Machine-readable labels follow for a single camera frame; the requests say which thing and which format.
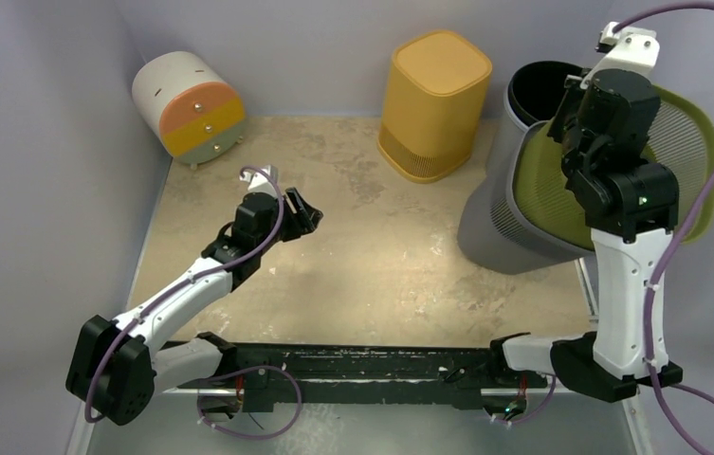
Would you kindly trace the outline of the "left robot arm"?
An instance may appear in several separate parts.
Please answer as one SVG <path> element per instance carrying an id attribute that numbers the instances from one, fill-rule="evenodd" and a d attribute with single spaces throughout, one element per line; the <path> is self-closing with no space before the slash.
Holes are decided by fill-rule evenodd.
<path id="1" fill-rule="evenodd" d="M 132 422 L 158 392 L 157 355 L 177 330 L 248 280 L 274 245 L 314 232 L 323 217 L 294 188 L 281 195 L 249 191 L 178 279 L 132 310 L 83 324 L 66 390 L 88 412 L 118 426 Z"/>

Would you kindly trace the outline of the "grey plastic basket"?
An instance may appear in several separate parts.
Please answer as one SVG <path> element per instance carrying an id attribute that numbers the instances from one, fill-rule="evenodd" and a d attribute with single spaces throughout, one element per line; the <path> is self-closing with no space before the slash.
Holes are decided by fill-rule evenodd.
<path id="1" fill-rule="evenodd" d="M 475 264 L 518 275 L 580 258 L 591 249 L 572 245 L 536 227 L 522 214 L 513 196 L 513 174 L 521 154 L 545 127 L 536 122 L 527 130 L 504 124 L 493 139 L 485 178 L 468 197 L 457 233 L 462 253 Z"/>

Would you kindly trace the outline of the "orange plastic mesh basket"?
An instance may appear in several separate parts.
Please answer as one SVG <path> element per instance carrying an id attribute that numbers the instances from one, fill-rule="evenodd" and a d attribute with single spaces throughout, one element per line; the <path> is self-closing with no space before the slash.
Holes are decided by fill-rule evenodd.
<path id="1" fill-rule="evenodd" d="M 459 33 L 436 29 L 392 54 L 377 148 L 402 176 L 432 183 L 472 155 L 493 65 Z"/>

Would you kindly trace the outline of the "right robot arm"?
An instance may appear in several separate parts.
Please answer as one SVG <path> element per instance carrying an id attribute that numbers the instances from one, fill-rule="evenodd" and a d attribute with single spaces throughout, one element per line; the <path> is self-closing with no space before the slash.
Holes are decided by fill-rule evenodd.
<path id="1" fill-rule="evenodd" d="M 644 76 L 596 72 L 572 84 L 546 133 L 556 145 L 560 180 L 581 207 L 598 266 L 596 328 L 577 337 L 520 333 L 492 341 L 486 371 L 508 386 L 523 371 L 554 376 L 571 391 L 613 403 L 682 372 L 656 348 L 663 312 L 656 301 L 661 255 L 674 240 L 680 186 L 644 154 L 661 105 Z"/>

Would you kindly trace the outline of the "green slotted plastic basket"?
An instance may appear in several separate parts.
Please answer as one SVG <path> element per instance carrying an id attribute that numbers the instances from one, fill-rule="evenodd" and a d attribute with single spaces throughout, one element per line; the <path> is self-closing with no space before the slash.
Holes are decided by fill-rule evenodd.
<path id="1" fill-rule="evenodd" d="M 714 171 L 714 124 L 693 102 L 658 86 L 661 106 L 642 156 L 669 168 L 679 183 L 678 223 L 682 224 Z M 593 248 L 584 211 L 565 189 L 560 145 L 548 136 L 553 121 L 524 145 L 513 177 L 513 199 L 524 218 L 571 246 Z"/>

